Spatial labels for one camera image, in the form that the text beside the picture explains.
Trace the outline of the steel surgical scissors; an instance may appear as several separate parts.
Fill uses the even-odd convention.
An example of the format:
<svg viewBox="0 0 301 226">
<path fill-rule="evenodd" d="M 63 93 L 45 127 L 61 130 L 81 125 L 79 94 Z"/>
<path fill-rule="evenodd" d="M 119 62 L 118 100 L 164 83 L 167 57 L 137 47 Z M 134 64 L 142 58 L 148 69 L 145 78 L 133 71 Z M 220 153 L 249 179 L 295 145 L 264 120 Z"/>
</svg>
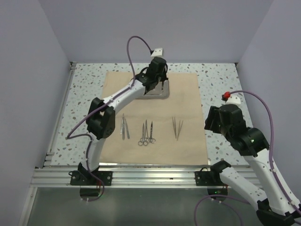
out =
<svg viewBox="0 0 301 226">
<path fill-rule="evenodd" d="M 153 137 L 153 122 L 151 122 L 151 125 L 150 125 L 150 137 L 149 137 L 149 141 L 152 144 L 156 143 L 156 139 Z"/>
</svg>

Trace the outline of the steel instrument tray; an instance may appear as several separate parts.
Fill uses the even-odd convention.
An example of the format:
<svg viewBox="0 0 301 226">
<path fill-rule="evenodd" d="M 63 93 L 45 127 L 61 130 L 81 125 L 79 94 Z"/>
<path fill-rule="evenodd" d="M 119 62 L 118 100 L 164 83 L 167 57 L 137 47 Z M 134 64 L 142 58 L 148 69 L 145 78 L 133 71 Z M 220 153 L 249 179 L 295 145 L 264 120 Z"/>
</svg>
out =
<svg viewBox="0 0 301 226">
<path fill-rule="evenodd" d="M 137 99 L 167 99 L 169 97 L 169 80 L 159 82 L 156 87 L 147 94 Z"/>
</svg>

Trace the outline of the steel forceps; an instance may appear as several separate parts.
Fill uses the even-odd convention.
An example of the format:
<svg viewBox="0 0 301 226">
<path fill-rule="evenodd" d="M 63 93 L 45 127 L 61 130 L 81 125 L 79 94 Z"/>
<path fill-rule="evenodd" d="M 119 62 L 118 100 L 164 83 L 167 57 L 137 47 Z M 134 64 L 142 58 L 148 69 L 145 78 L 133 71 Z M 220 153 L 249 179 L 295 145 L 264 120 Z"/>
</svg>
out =
<svg viewBox="0 0 301 226">
<path fill-rule="evenodd" d="M 144 145 L 144 133 L 145 133 L 145 127 L 144 127 L 144 124 L 143 124 L 143 127 L 142 127 L 142 136 L 141 136 L 140 140 L 138 141 L 138 145 L 139 146 L 143 146 Z"/>
<path fill-rule="evenodd" d="M 145 120 L 145 132 L 144 132 L 144 141 L 143 141 L 143 144 L 145 146 L 148 145 L 149 143 L 149 135 L 148 135 L 148 123 L 147 123 L 147 120 Z"/>
</svg>

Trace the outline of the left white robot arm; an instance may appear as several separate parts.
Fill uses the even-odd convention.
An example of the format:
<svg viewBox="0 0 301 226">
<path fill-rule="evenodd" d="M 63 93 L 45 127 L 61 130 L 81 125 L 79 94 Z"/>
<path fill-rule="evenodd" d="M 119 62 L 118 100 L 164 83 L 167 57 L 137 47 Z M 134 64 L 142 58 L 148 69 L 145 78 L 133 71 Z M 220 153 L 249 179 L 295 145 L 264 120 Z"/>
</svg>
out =
<svg viewBox="0 0 301 226">
<path fill-rule="evenodd" d="M 88 135 L 91 137 L 85 159 L 78 165 L 81 179 L 87 185 L 98 179 L 99 157 L 105 140 L 114 132 L 116 115 L 125 106 L 153 90 L 160 82 L 166 81 L 168 66 L 166 60 L 155 57 L 149 66 L 134 76 L 132 81 L 119 92 L 104 99 L 95 98 L 86 119 Z"/>
</svg>

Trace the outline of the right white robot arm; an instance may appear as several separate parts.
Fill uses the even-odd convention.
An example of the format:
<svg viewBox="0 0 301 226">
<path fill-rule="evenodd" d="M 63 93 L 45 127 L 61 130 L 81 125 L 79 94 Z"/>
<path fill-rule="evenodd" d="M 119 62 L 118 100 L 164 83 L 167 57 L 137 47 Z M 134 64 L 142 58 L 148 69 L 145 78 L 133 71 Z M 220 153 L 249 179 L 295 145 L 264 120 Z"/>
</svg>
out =
<svg viewBox="0 0 301 226">
<path fill-rule="evenodd" d="M 232 187 L 254 208 L 264 226 L 295 224 L 301 216 L 301 202 L 282 176 L 274 177 L 277 166 L 269 157 L 270 146 L 259 129 L 246 125 L 241 109 L 233 104 L 211 106 L 205 129 L 225 137 L 248 162 L 262 187 L 249 182 L 226 161 L 219 161 L 210 167 L 210 181 L 215 185 L 223 183 Z M 290 194 L 291 198 L 287 199 L 286 194 Z"/>
</svg>

